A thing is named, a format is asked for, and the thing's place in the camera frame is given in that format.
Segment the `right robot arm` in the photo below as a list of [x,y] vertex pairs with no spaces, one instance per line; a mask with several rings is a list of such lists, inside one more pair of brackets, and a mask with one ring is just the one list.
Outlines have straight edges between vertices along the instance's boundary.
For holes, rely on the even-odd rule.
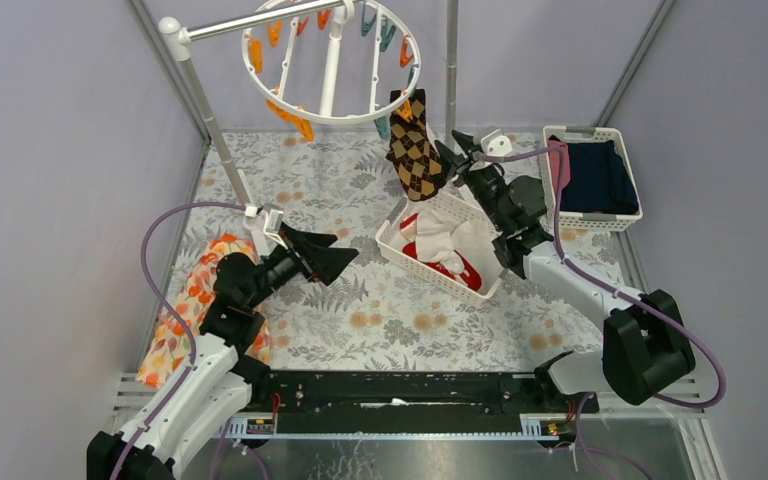
[[434,146],[448,179],[471,192],[496,229],[492,245],[500,265],[561,297],[602,334],[599,351],[560,354],[535,369],[539,407],[557,412],[573,395],[606,390],[640,405],[695,369],[672,296],[625,290],[575,265],[557,234],[543,228],[548,208],[541,180],[523,175],[507,181],[498,159],[468,135],[453,136],[461,153],[440,141]]

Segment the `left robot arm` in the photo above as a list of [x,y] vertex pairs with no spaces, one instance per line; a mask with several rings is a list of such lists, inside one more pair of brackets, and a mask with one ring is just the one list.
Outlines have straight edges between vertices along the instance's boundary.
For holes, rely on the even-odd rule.
[[357,257],[333,234],[278,229],[279,244],[254,262],[220,258],[215,298],[179,365],[147,405],[116,433],[99,432],[86,452],[89,479],[177,479],[238,411],[269,401],[270,369],[247,355],[264,324],[258,306],[296,276],[330,285]]

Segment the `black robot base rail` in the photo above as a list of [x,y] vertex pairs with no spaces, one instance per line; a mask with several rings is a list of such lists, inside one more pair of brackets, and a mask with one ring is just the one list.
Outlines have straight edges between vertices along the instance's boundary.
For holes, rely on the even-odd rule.
[[559,435],[597,400],[541,374],[277,370],[239,413],[254,438]]

